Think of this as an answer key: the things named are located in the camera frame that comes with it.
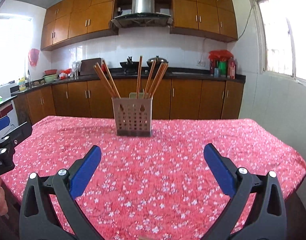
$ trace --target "black countertop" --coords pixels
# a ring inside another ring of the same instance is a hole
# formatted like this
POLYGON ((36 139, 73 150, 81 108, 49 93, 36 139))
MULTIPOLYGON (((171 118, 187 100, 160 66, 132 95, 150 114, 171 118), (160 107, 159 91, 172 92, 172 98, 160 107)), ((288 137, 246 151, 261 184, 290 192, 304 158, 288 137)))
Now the black countertop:
POLYGON ((10 98, 2 98, 3 100, 0 101, 0 108, 5 105, 6 103, 12 101, 14 98, 16 98, 17 96, 11 96, 10 98))
MULTIPOLYGON (((122 68, 110 69, 113 79, 127 79, 127 78, 137 78, 137 74, 124 74, 122 68)), ((148 78, 149 76, 149 69, 148 67, 142 67, 142 74, 141 78, 148 78)), ((245 84, 245 76, 244 75, 236 75, 235 79, 230 79, 225 76, 221 76, 215 78, 214 76, 210 75, 208 70, 198 70, 198 69, 187 69, 187 68, 171 68, 169 67, 166 71, 164 79, 199 79, 199 80, 215 80, 215 81, 233 81, 245 84)), ((91 81, 91 80, 99 80, 100 78, 94 75, 87 75, 87 76, 78 76, 77 78, 66 78, 61 80, 55 80, 53 82, 45 83, 39 86, 35 86, 32 88, 28 88, 26 90, 15 90, 12 91, 11 95, 19 95, 29 91, 33 91, 35 89, 39 89, 49 85, 56 85, 56 84, 64 84, 64 83, 71 83, 71 82, 79 82, 79 81, 91 81)))

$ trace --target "stainless steel range hood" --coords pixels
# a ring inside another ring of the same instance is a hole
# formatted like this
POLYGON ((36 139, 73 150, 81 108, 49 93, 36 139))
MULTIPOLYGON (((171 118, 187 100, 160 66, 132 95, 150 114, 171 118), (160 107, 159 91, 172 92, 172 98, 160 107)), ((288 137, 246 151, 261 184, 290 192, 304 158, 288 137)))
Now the stainless steel range hood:
POLYGON ((171 15, 154 12, 154 0, 132 0, 132 13, 117 16, 112 20, 118 28, 167 26, 172 22, 171 15))

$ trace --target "silver screw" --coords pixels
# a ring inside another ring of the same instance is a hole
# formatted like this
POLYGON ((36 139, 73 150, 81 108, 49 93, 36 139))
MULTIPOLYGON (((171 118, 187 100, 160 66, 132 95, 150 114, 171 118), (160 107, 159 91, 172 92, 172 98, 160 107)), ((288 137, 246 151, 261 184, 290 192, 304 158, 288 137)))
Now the silver screw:
POLYGON ((246 168, 239 168, 239 172, 241 174, 247 174, 248 173, 248 170, 246 168))
POLYGON ((37 176, 37 174, 35 172, 31 173, 30 174, 30 179, 35 179, 37 176))
POLYGON ((64 176, 66 174, 66 170, 65 169, 61 169, 61 170, 58 171, 58 174, 60 176, 64 176))
POLYGON ((269 171, 269 175, 272 177, 272 178, 275 178, 276 177, 276 173, 274 171, 269 171))

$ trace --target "wooden chopstick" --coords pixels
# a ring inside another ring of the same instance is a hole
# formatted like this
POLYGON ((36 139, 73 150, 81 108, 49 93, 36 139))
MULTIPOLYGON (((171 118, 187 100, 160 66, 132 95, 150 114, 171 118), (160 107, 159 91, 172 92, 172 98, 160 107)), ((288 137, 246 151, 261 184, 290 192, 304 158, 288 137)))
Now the wooden chopstick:
POLYGON ((150 74, 149 74, 149 77, 148 77, 148 81, 146 83, 146 86, 145 86, 145 90, 144 90, 144 95, 143 95, 143 98, 146 97, 146 92, 148 91, 148 89, 150 88, 150 82, 151 82, 151 78, 152 78, 152 75, 153 75, 153 71, 154 71, 154 68, 155 68, 155 64, 156 64, 156 60, 154 59, 153 63, 152 63, 152 66, 151 66, 151 70, 150 70, 150 74))
POLYGON ((112 83, 112 85, 113 85, 114 94, 116 95, 117 98, 121 98, 120 94, 118 93, 118 90, 117 90, 117 87, 116 87, 116 85, 115 85, 115 82, 114 82, 114 80, 113 80, 113 78, 112 78, 111 72, 110 72, 108 66, 107 66, 106 63, 105 63, 105 60, 103 60, 103 64, 104 64, 104 67, 105 67, 105 69, 106 69, 106 72, 107 72, 108 75, 109 75, 109 78, 110 78, 110 80, 111 80, 111 83, 112 83))
POLYGON ((155 78, 154 78, 154 80, 153 80, 153 82, 152 82, 152 84, 151 84, 151 86, 150 86, 148 95, 147 95, 145 98, 150 98, 150 95, 151 95, 151 93, 152 93, 152 91, 153 91, 153 89, 154 89, 154 87, 155 87, 155 84, 156 84, 156 82, 157 82, 157 80, 158 80, 158 77, 160 76, 160 73, 161 73, 163 67, 164 67, 164 63, 161 63, 160 67, 159 67, 158 70, 157 70, 157 73, 156 73, 156 75, 155 75, 155 78))
POLYGON ((136 99, 139 99, 139 93, 140 93, 142 61, 143 61, 143 56, 140 56, 139 70, 137 72, 136 99))
POLYGON ((111 95, 111 97, 115 98, 116 95, 114 94, 114 90, 111 87, 110 82, 108 81, 108 79, 106 78, 105 74, 103 73, 102 69, 100 68, 99 63, 96 63, 95 66, 93 66, 97 75, 99 76, 99 78, 103 81, 103 86, 106 88, 106 90, 109 92, 109 94, 111 95))
POLYGON ((162 80, 162 78, 163 78, 163 76, 164 76, 164 74, 165 74, 165 72, 166 72, 168 67, 169 67, 169 64, 165 63, 164 66, 163 66, 162 72, 161 72, 161 74, 160 74, 160 76, 159 76, 159 78, 157 80, 157 83, 156 83, 156 85, 155 85, 155 87, 154 87, 154 89, 153 89, 153 91, 152 91, 152 93, 150 95, 150 98, 153 97, 153 95, 154 95, 155 91, 157 90, 157 87, 160 84, 160 82, 161 82, 161 80, 162 80))

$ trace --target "perforated basket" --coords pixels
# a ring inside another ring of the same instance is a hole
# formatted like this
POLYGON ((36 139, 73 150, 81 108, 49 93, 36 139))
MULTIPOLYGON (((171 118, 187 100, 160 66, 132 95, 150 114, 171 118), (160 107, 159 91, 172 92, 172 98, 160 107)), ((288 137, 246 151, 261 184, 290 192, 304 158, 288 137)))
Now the perforated basket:
POLYGON ((117 135, 151 136, 152 98, 112 98, 117 135))

